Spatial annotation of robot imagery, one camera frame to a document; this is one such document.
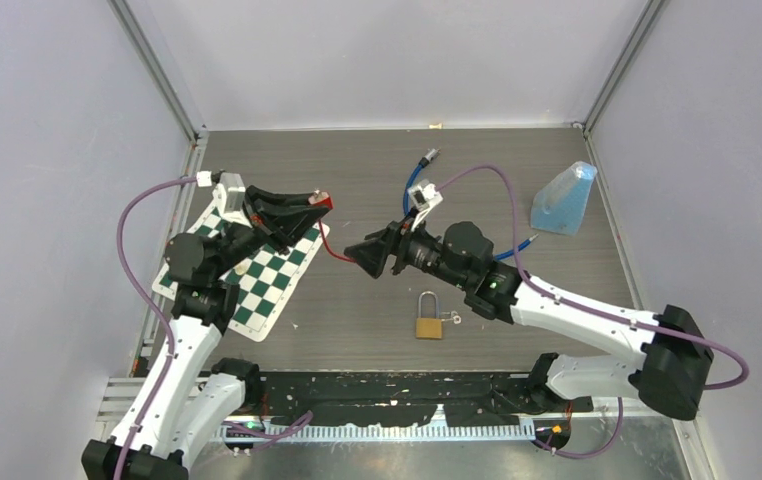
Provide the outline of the brass padlock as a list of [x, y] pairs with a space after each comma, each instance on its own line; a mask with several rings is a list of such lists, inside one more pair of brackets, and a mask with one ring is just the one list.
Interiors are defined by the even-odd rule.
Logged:
[[432, 291], [423, 291], [417, 300], [415, 338], [418, 340], [442, 340], [443, 326], [440, 303]]

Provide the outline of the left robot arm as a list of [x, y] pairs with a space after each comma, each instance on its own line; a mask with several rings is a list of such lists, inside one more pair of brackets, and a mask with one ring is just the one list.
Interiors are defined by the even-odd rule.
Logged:
[[285, 309], [328, 229], [324, 191], [274, 194], [217, 182], [195, 223], [172, 237], [153, 291], [172, 303], [158, 358], [121, 422], [85, 447], [90, 479], [186, 479], [223, 421], [255, 412], [259, 367], [224, 358], [195, 393], [229, 332], [260, 342]]

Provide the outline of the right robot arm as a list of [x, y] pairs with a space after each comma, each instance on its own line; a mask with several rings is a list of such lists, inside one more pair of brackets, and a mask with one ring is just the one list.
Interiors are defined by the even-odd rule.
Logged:
[[402, 220], [344, 253], [373, 278], [393, 257], [394, 274], [414, 267], [448, 283], [485, 319], [549, 330], [601, 350], [586, 358], [540, 355], [526, 389], [541, 410], [579, 397], [624, 397], [673, 419], [696, 418], [714, 355], [688, 311], [668, 305], [654, 313], [595, 301], [496, 260], [493, 248], [469, 221], [433, 236]]

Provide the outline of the red cable lock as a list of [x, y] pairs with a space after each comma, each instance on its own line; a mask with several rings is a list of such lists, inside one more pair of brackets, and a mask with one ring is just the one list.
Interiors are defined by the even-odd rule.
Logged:
[[[316, 189], [309, 194], [308, 202], [310, 206], [324, 207], [327, 211], [331, 211], [334, 207], [331, 195], [327, 191], [322, 191], [319, 189]], [[320, 231], [322, 246], [324, 247], [325, 251], [331, 257], [339, 261], [354, 264], [355, 260], [353, 258], [350, 258], [343, 253], [339, 253], [331, 247], [328, 239], [330, 226], [325, 224], [322, 220], [319, 220], [318, 223], [318, 230]]]

